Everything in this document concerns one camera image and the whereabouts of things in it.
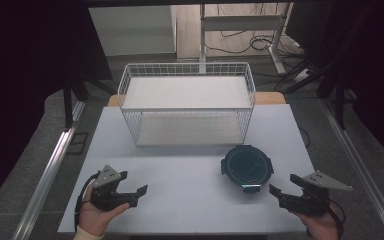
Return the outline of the person's right hand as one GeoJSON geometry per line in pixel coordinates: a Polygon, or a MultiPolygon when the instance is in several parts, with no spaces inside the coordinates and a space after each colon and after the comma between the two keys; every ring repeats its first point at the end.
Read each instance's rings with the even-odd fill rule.
{"type": "Polygon", "coordinates": [[[301,222],[307,227],[313,240],[339,240],[340,232],[334,218],[326,213],[322,216],[311,217],[294,212],[301,222]]]}

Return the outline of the white power strip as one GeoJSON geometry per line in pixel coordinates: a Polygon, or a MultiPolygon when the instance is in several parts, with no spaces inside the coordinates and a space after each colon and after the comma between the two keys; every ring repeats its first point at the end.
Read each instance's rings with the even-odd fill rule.
{"type": "Polygon", "coordinates": [[[310,69],[304,69],[294,77],[294,81],[300,82],[307,78],[311,73],[312,71],[310,69]]]}

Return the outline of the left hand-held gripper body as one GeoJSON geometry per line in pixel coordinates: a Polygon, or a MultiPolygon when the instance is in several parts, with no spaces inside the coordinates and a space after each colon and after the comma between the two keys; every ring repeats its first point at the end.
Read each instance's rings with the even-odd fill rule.
{"type": "Polygon", "coordinates": [[[118,181],[119,173],[110,165],[105,165],[95,180],[90,202],[99,210],[109,212],[125,203],[129,203],[131,207],[137,206],[138,199],[130,199],[130,193],[117,192],[121,182],[118,181]]]}

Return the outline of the aluminium rail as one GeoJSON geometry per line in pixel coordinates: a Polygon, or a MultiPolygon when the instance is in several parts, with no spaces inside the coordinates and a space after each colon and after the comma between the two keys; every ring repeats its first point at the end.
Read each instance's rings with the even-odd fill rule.
{"type": "Polygon", "coordinates": [[[366,165],[363,163],[363,160],[359,152],[357,151],[355,145],[351,141],[349,135],[337,123],[334,116],[334,109],[330,105],[330,101],[322,99],[320,103],[323,106],[325,115],[333,131],[339,139],[339,142],[341,143],[344,151],[346,152],[348,159],[353,165],[353,168],[358,178],[360,179],[360,182],[362,183],[370,201],[372,202],[378,216],[380,217],[384,225],[384,195],[382,194],[378,185],[375,183],[366,165]]]}
{"type": "Polygon", "coordinates": [[[36,186],[35,191],[26,207],[26,210],[11,238],[11,240],[28,240],[43,208],[52,184],[57,176],[62,160],[74,136],[80,116],[86,103],[78,101],[71,111],[73,115],[72,125],[64,130],[52,152],[52,155],[44,169],[44,172],[36,186]]]}

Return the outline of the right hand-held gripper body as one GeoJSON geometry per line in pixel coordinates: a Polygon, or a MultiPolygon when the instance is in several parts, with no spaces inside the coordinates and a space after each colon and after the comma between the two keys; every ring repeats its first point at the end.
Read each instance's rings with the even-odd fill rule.
{"type": "Polygon", "coordinates": [[[301,188],[302,195],[289,195],[288,199],[279,199],[279,206],[290,212],[302,213],[307,216],[322,216],[330,208],[330,190],[352,191],[346,185],[320,171],[301,177],[306,186],[301,188]]]}

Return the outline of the black floor bracket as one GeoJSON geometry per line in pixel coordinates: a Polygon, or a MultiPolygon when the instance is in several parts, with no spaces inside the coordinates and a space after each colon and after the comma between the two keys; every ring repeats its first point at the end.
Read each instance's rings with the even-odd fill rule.
{"type": "Polygon", "coordinates": [[[67,154],[82,155],[86,147],[88,136],[88,132],[75,133],[69,144],[67,154]]]}

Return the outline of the white metal desk frame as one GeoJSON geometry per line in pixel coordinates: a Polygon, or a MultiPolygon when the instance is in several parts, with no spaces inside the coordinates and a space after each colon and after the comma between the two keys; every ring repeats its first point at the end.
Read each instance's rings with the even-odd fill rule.
{"type": "Polygon", "coordinates": [[[205,36],[214,31],[272,31],[274,36],[268,45],[268,52],[279,75],[285,75],[286,70],[278,54],[278,45],[287,20],[290,3],[284,4],[283,11],[277,15],[247,15],[247,16],[207,16],[204,4],[200,9],[200,49],[199,62],[206,62],[205,36]]]}

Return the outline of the wooden table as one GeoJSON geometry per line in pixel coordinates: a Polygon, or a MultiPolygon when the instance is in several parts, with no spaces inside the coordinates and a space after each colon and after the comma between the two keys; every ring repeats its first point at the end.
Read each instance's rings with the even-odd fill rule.
{"type": "MultiPolygon", "coordinates": [[[[255,104],[256,105],[273,105],[273,104],[285,104],[286,100],[282,93],[279,92],[256,92],[255,104]]],[[[108,107],[117,107],[118,98],[116,95],[110,97],[108,107]]]]}

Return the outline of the white wire shelf rack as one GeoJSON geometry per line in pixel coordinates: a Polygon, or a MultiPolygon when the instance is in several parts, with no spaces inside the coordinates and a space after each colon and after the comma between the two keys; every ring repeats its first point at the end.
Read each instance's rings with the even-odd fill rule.
{"type": "Polygon", "coordinates": [[[138,146],[242,144],[255,95],[245,62],[128,64],[117,92],[138,146]]]}

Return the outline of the person's left hand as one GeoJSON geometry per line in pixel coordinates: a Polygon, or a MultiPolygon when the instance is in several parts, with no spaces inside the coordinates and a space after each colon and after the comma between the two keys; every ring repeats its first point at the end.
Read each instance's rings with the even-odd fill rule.
{"type": "Polygon", "coordinates": [[[130,204],[125,203],[109,212],[103,212],[91,204],[89,202],[90,199],[91,193],[87,192],[83,198],[77,226],[95,236],[105,236],[109,223],[130,208],[130,204]]]}

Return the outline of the round dark lidded container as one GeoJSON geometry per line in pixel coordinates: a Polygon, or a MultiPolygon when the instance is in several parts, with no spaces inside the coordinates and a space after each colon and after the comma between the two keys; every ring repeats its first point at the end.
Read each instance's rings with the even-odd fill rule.
{"type": "Polygon", "coordinates": [[[274,174],[271,159],[252,145],[238,145],[221,160],[221,174],[226,175],[246,194],[257,193],[274,174]]]}

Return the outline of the black metal stand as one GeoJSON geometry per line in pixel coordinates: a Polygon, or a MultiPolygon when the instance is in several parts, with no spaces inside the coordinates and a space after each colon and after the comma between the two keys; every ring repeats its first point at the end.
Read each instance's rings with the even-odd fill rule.
{"type": "Polygon", "coordinates": [[[78,101],[85,102],[88,100],[89,92],[86,89],[85,83],[90,83],[93,86],[103,90],[104,92],[115,95],[116,90],[110,86],[105,85],[101,81],[94,79],[90,76],[80,74],[77,76],[68,76],[64,79],[63,99],[64,99],[64,114],[65,114],[65,127],[64,130],[68,131],[74,125],[74,113],[72,108],[72,95],[75,95],[78,101]]]}
{"type": "Polygon", "coordinates": [[[345,130],[346,127],[344,123],[344,104],[346,103],[346,83],[345,79],[343,78],[341,64],[338,61],[330,62],[321,69],[314,71],[300,82],[281,90],[281,93],[295,92],[318,79],[322,79],[322,82],[316,90],[316,94],[319,98],[328,98],[332,91],[335,91],[333,110],[334,120],[342,130],[345,130]]]}

